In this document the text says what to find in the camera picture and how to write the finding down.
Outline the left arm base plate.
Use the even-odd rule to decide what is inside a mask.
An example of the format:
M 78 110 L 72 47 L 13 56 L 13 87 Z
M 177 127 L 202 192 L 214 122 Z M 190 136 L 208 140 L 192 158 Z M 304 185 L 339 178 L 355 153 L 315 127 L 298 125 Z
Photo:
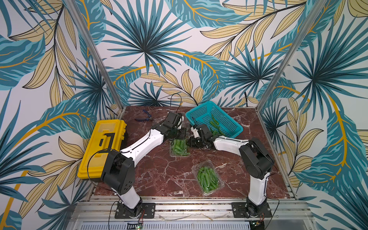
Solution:
M 155 203 L 138 203 L 134 209 L 129 209 L 122 203 L 117 204 L 115 219 L 153 219 L 156 211 Z

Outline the teal perforated plastic basket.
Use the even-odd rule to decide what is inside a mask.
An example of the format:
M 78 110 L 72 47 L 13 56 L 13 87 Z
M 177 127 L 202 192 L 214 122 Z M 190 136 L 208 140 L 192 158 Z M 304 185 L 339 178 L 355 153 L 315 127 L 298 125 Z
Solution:
M 212 132 L 228 138 L 235 138 L 243 127 L 212 101 L 205 102 L 186 112 L 191 125 L 205 124 Z

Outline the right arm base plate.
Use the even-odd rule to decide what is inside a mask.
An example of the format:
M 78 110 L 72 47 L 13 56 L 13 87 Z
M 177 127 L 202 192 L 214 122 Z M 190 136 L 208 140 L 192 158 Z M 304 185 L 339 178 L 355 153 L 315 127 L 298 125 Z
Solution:
M 257 206 L 247 202 L 231 203 L 232 213 L 235 218 L 270 218 L 272 217 L 271 209 L 267 202 Z

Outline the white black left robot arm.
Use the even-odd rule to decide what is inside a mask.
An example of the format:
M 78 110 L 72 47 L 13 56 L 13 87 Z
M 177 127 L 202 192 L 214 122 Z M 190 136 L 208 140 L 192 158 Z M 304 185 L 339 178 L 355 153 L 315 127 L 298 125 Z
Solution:
M 142 199 L 133 186 L 135 167 L 151 150 L 167 140 L 185 139 L 183 121 L 183 114 L 169 112 L 164 120 L 154 124 L 145 136 L 132 145 L 120 151 L 109 151 L 101 180 L 118 195 L 130 216 L 136 217 L 142 210 Z

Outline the clear clamshell container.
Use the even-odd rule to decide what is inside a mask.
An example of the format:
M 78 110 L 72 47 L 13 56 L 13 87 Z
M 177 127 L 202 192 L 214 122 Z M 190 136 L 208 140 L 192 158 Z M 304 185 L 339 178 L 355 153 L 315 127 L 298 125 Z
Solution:
M 170 142 L 170 156 L 172 157 L 188 157 L 190 152 L 185 139 L 174 139 Z
M 194 165 L 192 173 L 205 196 L 224 188 L 224 182 L 211 160 Z

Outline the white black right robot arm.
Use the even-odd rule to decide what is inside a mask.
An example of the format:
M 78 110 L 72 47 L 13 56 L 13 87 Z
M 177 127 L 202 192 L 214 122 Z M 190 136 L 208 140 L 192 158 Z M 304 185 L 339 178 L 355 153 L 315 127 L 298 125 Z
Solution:
M 250 175 L 250 190 L 242 210 L 248 216 L 256 217 L 267 208 L 266 188 L 275 161 L 263 143 L 257 139 L 239 140 L 214 135 L 207 125 L 194 125 L 189 146 L 198 149 L 226 151 L 241 156 Z

